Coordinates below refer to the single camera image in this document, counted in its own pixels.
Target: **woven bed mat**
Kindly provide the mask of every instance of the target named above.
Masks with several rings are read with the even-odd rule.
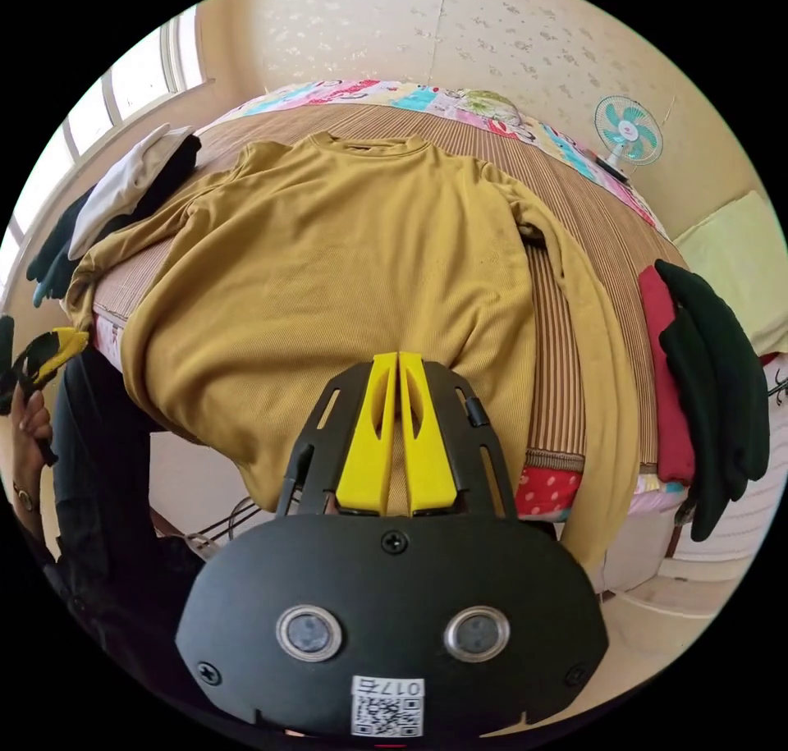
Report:
[[[251,141],[294,144],[324,130],[354,140],[420,135],[447,152],[494,163],[523,181],[547,204],[585,249],[621,322],[638,392],[641,471],[653,472],[657,462],[657,412],[651,348],[637,276],[656,259],[684,267],[678,250],[615,196],[535,147],[457,121],[388,106],[309,105],[216,125],[200,136],[203,148],[198,170],[190,181],[232,167],[241,148]],[[98,311],[126,321],[147,291],[171,242],[153,245],[108,273],[96,290]],[[547,254],[531,246],[525,250],[534,277],[538,338],[526,463],[582,471],[583,385],[569,309],[552,277]]]

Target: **sticker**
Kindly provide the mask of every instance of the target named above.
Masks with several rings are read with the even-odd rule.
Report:
[[[356,737],[421,737],[424,681],[353,678],[350,733]]]

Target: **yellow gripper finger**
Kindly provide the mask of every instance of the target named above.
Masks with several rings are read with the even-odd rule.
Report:
[[[457,491],[421,355],[400,352],[400,401],[410,514],[448,509]]]
[[[344,511],[384,515],[392,476],[396,352],[375,356],[337,486]]]

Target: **floral wallpaper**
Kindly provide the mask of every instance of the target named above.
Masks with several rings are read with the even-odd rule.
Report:
[[[654,46],[584,0],[236,0],[249,97],[325,78],[490,89],[602,149],[594,109],[628,94],[664,151],[633,182],[676,236],[760,182],[725,122]]]

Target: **wristwatch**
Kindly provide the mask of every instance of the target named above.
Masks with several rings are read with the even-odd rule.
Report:
[[[13,481],[14,483],[14,493],[19,497],[19,501],[22,503],[22,507],[28,513],[37,513],[39,511],[39,503],[38,500],[34,500],[33,497],[24,489],[20,488],[16,480]]]

